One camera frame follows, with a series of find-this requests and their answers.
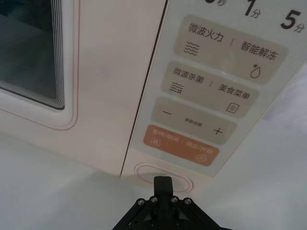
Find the orange button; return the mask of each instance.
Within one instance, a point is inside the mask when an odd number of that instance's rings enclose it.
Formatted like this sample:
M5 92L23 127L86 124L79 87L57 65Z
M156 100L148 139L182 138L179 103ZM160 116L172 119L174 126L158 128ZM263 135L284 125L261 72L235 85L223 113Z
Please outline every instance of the orange button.
M204 166L211 165L220 152L216 147L154 125L148 126L143 141L145 145Z

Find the plus button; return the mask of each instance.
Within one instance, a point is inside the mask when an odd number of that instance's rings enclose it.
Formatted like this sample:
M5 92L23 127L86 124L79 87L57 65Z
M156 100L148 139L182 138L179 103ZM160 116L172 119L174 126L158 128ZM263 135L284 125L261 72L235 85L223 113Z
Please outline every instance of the plus button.
M219 134L219 133L223 133L223 132L221 132L221 128L219 128L218 130L215 129L214 131L216 131L216 133L215 133L216 135Z

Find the water drop icon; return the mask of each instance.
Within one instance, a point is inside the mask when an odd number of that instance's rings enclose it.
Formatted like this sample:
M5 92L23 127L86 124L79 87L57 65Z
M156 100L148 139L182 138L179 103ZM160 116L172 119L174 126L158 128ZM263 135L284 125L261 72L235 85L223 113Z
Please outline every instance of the water drop icon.
M258 78L261 74L261 69L260 66L258 67L258 65L254 65L254 70L250 73L250 77L251 78Z

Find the microwave oven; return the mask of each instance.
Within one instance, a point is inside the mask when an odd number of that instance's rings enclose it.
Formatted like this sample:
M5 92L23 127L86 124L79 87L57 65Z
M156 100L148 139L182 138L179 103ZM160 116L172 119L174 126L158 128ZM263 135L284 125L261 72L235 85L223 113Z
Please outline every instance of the microwave oven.
M178 193L209 185L307 57L303 0L1 4L0 132Z

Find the number 1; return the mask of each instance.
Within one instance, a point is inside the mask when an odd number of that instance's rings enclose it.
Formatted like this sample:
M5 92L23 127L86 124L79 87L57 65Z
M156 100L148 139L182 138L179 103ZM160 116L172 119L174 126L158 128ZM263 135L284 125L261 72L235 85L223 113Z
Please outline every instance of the number 1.
M249 13L250 13L251 9L253 8L256 0L248 0L248 2L250 2L250 1L251 1L251 3L249 5L248 11L246 11L246 13L245 13L246 16L249 15Z

